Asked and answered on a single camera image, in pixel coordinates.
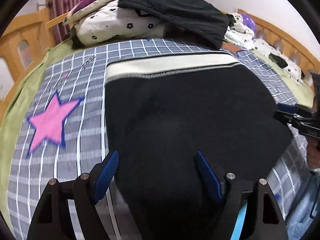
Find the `blue sleeve forearm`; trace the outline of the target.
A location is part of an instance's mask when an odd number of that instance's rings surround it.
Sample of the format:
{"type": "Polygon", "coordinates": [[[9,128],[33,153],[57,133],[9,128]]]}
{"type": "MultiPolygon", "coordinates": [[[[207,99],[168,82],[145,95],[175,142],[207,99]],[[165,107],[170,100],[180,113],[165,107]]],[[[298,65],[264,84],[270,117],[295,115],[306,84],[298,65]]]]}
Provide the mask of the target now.
{"type": "Polygon", "coordinates": [[[301,239],[319,213],[319,173],[310,173],[285,219],[288,239],[301,239]]]}

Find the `person's right hand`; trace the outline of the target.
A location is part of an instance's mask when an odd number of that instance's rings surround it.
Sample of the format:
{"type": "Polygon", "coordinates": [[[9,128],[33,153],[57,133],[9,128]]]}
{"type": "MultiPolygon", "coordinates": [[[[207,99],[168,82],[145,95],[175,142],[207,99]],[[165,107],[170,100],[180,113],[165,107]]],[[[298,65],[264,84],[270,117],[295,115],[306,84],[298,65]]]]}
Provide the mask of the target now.
{"type": "Polygon", "coordinates": [[[312,170],[318,169],[320,167],[319,141],[314,138],[307,137],[307,142],[306,154],[308,166],[312,170]]]}

